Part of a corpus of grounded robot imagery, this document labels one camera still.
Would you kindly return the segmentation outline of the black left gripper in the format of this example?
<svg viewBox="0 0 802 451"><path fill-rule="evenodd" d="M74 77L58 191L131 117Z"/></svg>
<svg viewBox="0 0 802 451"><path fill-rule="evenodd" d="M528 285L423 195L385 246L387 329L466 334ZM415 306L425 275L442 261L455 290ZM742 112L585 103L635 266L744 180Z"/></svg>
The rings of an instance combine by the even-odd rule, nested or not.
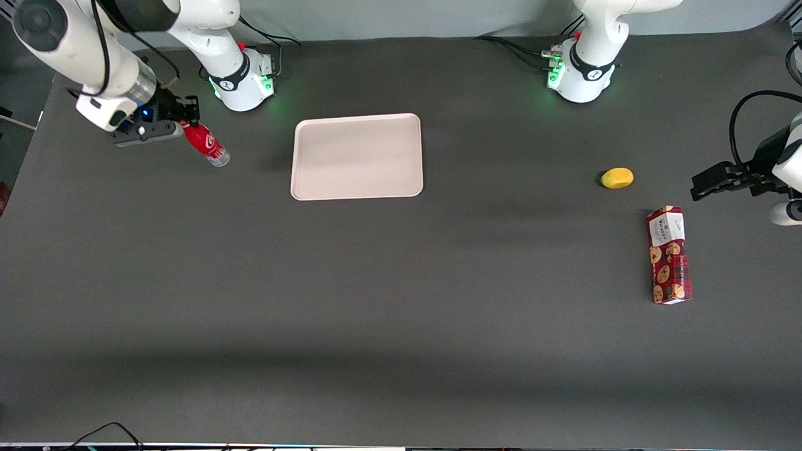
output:
<svg viewBox="0 0 802 451"><path fill-rule="evenodd" d="M788 146L791 127L787 126L763 140L753 159L745 163L746 172L740 177L737 166L731 162L719 162L691 177L691 199L699 202L718 192L748 189L756 197L767 192L776 192L791 197L793 189L782 182L773 172L777 165L786 163L793 154Z"/></svg>

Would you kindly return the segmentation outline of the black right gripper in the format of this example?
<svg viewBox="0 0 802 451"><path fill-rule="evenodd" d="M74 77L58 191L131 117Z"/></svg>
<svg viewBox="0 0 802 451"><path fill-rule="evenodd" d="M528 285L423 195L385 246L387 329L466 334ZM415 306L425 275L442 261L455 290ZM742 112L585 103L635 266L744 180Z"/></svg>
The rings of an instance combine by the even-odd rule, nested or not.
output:
<svg viewBox="0 0 802 451"><path fill-rule="evenodd" d="M153 97L147 103L147 108L153 111L157 120L184 121L189 125L200 123L200 103L197 95L179 97L168 88L158 86Z"/></svg>

